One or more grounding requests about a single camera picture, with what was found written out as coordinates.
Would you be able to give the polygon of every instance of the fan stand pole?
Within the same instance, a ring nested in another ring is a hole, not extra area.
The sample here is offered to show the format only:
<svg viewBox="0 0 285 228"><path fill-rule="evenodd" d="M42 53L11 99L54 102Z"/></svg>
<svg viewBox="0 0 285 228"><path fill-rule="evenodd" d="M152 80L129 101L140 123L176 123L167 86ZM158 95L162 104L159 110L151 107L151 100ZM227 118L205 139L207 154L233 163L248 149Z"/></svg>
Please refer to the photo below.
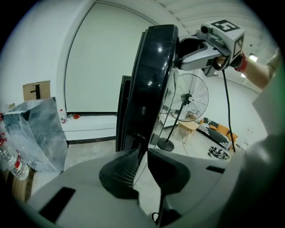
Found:
<svg viewBox="0 0 285 228"><path fill-rule="evenodd" d="M177 124L177 121L179 119L179 116L180 116L180 114L182 112L183 107L184 107L184 104L182 103L181 107L180 107L180 110L179 110L179 112L177 114L177 118L176 118L176 120L174 122L174 125L173 125L173 127L172 127L172 129L170 131L170 134L169 134L168 138L159 138L159 140L157 142L157 146L161 150L165 150L165 151L168 151L168 152L171 152L171 151L174 150L174 144L172 143L172 141L169 140L169 138L170 138L170 136L171 136L171 134L172 134L172 132L174 130L175 125Z"/></svg>

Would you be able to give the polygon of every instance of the white floor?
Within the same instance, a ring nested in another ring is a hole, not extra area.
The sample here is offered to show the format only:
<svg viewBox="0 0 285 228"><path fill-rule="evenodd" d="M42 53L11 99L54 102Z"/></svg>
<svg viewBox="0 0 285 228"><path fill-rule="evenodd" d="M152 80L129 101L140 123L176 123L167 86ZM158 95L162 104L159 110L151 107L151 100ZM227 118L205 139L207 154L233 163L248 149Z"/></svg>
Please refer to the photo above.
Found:
<svg viewBox="0 0 285 228"><path fill-rule="evenodd" d="M160 137L167 138L170 131L171 128L163 130ZM181 133L183 140L185 140L187 132L181 129ZM182 137L178 127L176 127L173 131L170 140L175 146L173 153L202 159L211 159L208 156L208 149L210 146L221 148L217 143L196 131L194 135L189 135L186 143L184 144L184 149ZM70 145L65 160L65 170L78 163L101 157L108 153L115 153L114 140ZM58 173L36 173L33 180L32 195L53 178L57 177L57 175ZM143 211L147 215L151 212L158 212L160 188L153 179L151 172L147 167L147 154L145 154L142 159L134 182L134 189L139 192L139 205Z"/></svg>

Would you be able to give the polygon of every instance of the floor fan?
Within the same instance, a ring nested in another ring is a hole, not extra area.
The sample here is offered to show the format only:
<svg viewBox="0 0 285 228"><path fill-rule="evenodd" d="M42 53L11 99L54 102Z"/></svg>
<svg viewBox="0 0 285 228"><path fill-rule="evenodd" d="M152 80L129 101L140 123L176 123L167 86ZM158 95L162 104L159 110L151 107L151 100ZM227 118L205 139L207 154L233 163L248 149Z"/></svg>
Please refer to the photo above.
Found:
<svg viewBox="0 0 285 228"><path fill-rule="evenodd" d="M174 95L169 113L175 118L175 122L168 138L160 138L157 146L165 151L173 151L174 144L169 138L177 121L191 122L198 119L208 106L209 92L205 82L191 73L179 75L177 82L168 92Z"/></svg>

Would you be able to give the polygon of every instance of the baseboard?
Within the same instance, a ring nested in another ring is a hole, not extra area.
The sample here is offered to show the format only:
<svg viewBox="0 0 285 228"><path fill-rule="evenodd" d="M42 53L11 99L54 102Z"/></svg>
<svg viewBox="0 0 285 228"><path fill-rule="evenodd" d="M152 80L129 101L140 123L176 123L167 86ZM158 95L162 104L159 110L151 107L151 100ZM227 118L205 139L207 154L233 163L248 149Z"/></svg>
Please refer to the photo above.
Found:
<svg viewBox="0 0 285 228"><path fill-rule="evenodd" d="M103 137L103 138L79 139L79 140L67 140L67 144L72 145L72 144L83 144L83 143L98 143L98 142L110 141L110 140L115 140L115 139L116 139L116 136Z"/></svg>

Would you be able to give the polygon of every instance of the cardboard box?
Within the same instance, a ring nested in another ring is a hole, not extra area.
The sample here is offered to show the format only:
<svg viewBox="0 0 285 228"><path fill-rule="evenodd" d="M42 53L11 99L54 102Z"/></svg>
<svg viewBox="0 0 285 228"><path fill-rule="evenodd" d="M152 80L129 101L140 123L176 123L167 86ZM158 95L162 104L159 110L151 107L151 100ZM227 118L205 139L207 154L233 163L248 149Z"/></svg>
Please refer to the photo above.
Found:
<svg viewBox="0 0 285 228"><path fill-rule="evenodd" d="M50 81L39 81L23 85L24 101L50 98Z"/></svg>

